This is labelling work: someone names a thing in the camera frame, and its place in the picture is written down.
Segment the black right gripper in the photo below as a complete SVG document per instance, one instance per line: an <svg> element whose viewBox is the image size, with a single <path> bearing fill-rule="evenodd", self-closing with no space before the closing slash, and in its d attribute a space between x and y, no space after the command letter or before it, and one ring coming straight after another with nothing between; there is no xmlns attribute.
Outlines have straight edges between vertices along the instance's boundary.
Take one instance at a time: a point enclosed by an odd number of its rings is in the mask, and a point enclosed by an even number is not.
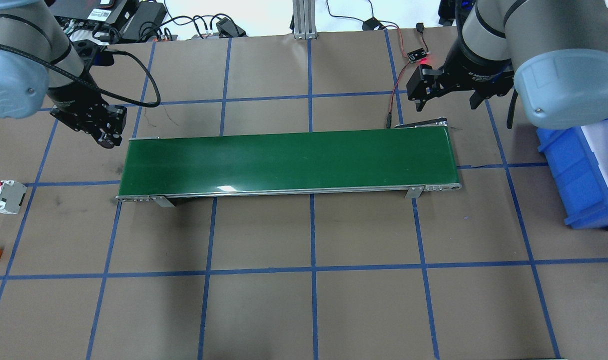
<svg viewBox="0 0 608 360"><path fill-rule="evenodd" d="M450 92L473 91L470 109L476 110L493 96L505 96L514 86L510 60L491 60L475 54L462 38L456 39L439 68L419 64L407 82L407 97L416 111L426 102Z"/></svg>

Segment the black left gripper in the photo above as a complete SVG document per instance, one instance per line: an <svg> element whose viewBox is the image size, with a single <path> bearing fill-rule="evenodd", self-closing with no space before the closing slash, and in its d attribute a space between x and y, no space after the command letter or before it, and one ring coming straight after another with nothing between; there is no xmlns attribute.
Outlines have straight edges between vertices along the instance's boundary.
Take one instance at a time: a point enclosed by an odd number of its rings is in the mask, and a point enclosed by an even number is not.
<svg viewBox="0 0 608 360"><path fill-rule="evenodd" d="M50 96L54 103L51 116L74 132L91 136L101 147L118 147L126 121L126 107L110 105L99 96L90 100Z"/></svg>

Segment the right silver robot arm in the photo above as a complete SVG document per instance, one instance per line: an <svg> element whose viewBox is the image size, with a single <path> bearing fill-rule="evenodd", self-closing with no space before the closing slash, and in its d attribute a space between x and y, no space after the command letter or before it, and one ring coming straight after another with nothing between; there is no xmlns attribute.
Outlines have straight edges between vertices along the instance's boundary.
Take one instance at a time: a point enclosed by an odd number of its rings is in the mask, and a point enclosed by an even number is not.
<svg viewBox="0 0 608 360"><path fill-rule="evenodd" d="M417 66L407 82L416 110L471 91L470 108L510 90L538 128L564 130L608 119L608 0L454 2L457 27L438 68Z"/></svg>

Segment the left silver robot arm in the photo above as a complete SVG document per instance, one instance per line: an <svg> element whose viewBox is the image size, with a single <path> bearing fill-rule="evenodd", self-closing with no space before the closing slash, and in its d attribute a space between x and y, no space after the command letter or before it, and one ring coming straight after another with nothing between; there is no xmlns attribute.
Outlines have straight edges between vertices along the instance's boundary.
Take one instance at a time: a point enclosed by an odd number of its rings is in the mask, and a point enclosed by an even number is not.
<svg viewBox="0 0 608 360"><path fill-rule="evenodd" d="M161 104L158 86L135 55L91 40L71 41L50 13L51 0L0 0L0 119L22 119L52 101L50 115L101 147L122 142L124 104L153 109ZM144 70L155 100L143 102L102 89L90 68L109 67L115 56L130 57ZM119 100L111 105L104 97Z"/></svg>

